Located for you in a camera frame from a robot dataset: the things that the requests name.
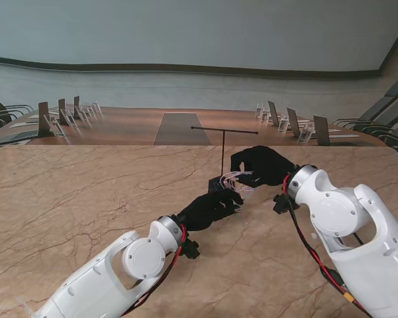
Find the black glove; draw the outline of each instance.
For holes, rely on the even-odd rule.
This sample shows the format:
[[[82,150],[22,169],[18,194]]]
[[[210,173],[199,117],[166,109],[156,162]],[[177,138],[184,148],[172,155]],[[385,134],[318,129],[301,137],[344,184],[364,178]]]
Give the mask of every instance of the black glove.
[[[238,182],[250,187],[258,187],[262,184],[278,186],[294,169],[291,161],[274,149],[265,146],[255,146],[233,154],[231,171],[240,171],[242,162],[244,171],[252,171],[253,174],[238,176]]]
[[[213,221],[236,213],[242,204],[243,200],[238,193],[224,189],[196,198],[177,215],[177,219],[187,231],[201,231],[210,227]]]

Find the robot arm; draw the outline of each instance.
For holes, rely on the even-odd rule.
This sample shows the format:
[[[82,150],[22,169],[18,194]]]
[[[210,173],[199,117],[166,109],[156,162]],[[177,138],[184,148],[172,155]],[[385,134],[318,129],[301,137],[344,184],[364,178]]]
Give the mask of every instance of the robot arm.
[[[242,184],[252,187],[283,184],[287,195],[275,199],[274,210],[278,213],[287,207],[294,217],[294,206],[308,205],[311,222],[346,285],[344,288],[338,284],[346,298],[373,318],[398,317],[398,222],[373,190],[363,184],[338,189],[324,170],[295,166],[265,146],[232,155],[231,171],[239,172],[241,164],[244,171],[250,172],[238,177]],[[373,222],[376,228],[371,241],[352,248],[339,240],[368,222]],[[316,252],[304,243],[320,262]],[[319,265],[322,271],[328,272],[325,272],[326,278],[330,278],[330,270],[322,263]]]
[[[287,192],[306,204],[311,222],[348,291],[374,318],[398,317],[398,222],[368,186],[334,187],[328,174],[303,166],[292,174]],[[337,238],[373,221],[374,238],[351,248]]]
[[[127,232],[74,272],[32,318],[118,318],[143,304],[162,283],[181,251],[196,258],[198,244],[188,231],[200,231],[235,213],[243,203],[231,190],[195,199],[177,216],[160,217],[150,224],[147,237]],[[164,269],[166,256],[175,253]],[[126,289],[114,271],[114,262],[137,280]]]
[[[177,251],[185,229],[171,217],[150,225],[149,235],[121,235],[105,250],[74,272],[33,315],[33,318],[120,317],[161,278],[166,255]],[[141,282],[127,290],[113,270],[121,252],[124,270]]]

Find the marble tabletop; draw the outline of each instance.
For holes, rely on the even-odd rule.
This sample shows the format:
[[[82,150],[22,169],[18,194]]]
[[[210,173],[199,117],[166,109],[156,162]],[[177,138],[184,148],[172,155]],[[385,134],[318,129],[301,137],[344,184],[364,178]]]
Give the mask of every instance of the marble tabletop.
[[[229,155],[243,147],[225,148]],[[275,146],[336,186],[372,187],[398,219],[398,155],[383,147]],[[219,175],[220,146],[7,146],[0,150],[0,318],[28,317],[72,272],[127,231],[148,233]],[[289,215],[272,211],[280,187],[262,186],[242,210],[191,233],[181,257],[129,317],[365,317],[321,276]],[[329,265],[306,207],[297,218]],[[360,236],[368,242],[370,227]]]

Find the black wire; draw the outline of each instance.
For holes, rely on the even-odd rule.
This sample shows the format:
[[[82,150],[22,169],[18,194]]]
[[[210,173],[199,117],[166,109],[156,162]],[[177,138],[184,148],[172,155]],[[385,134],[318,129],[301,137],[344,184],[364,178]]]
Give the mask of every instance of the black wire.
[[[152,293],[160,286],[160,284],[166,279],[166,276],[168,276],[168,274],[170,273],[171,269],[173,268],[174,264],[175,264],[175,258],[177,256],[177,252],[175,252],[174,254],[174,258],[172,258],[172,261],[170,263],[170,265],[168,266],[168,268],[166,268],[165,272],[162,274],[162,276],[160,276],[159,280],[147,291],[147,293],[145,293],[140,299],[141,304],[137,305],[137,303],[140,302],[140,299],[137,299],[137,301],[135,303],[133,303],[131,305],[131,307],[129,307],[121,316],[126,315],[127,313],[130,313],[131,311],[133,311],[134,309],[139,308],[143,303],[145,303],[147,301],[147,299],[150,297],[150,295],[152,295]]]
[[[315,255],[313,255],[313,253],[312,253],[311,251],[313,250],[314,253],[315,253],[316,255],[318,255],[318,253],[312,248],[311,245],[309,245],[309,243],[306,241],[306,238],[303,236],[303,233],[302,233],[302,231],[301,231],[301,229],[300,229],[300,227],[299,227],[299,224],[298,224],[298,222],[297,222],[296,214],[295,214],[294,209],[293,209],[293,206],[292,206],[292,204],[291,204],[289,195],[288,195],[288,194],[284,194],[284,195],[285,195],[286,201],[288,202],[288,205],[289,205],[289,206],[288,206],[288,210],[289,210],[291,219],[293,220],[293,224],[294,224],[294,226],[295,226],[295,228],[296,228],[297,234],[299,235],[300,240],[302,241],[303,245],[305,245],[305,248],[308,250],[309,254],[311,254],[311,256],[313,257],[313,259],[315,260],[315,262],[318,263],[318,261],[317,261]],[[325,278],[325,280],[326,280],[328,283],[330,283],[330,285],[331,285],[332,287],[334,287],[339,293],[341,293],[342,295],[344,295],[343,292],[334,284],[334,282],[325,274],[323,268],[321,267],[321,265],[319,265],[319,263],[318,263],[318,266],[319,266],[319,270],[320,270],[321,273],[323,274],[323,278]],[[353,305],[354,305],[356,308],[358,308],[360,311],[362,311],[363,313],[365,313],[368,317],[372,318],[372,316],[371,316],[364,308],[360,307],[360,306],[356,303],[356,301],[351,301],[351,302],[353,303]]]
[[[364,242],[362,242],[362,240],[360,239],[360,237],[356,233],[353,233],[353,236],[359,242],[359,244],[364,245]]]

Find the white wall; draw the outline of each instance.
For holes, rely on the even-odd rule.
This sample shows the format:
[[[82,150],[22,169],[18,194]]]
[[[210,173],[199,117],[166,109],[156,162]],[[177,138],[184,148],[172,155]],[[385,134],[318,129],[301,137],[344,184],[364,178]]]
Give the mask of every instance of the white wall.
[[[272,100],[278,109],[329,119],[359,117],[398,79],[398,47],[383,76],[350,80],[251,78],[182,73],[56,72],[0,65],[0,101],[5,105],[58,99],[98,100],[111,107],[253,110]]]
[[[0,57],[65,64],[378,69],[398,0],[0,0]]]

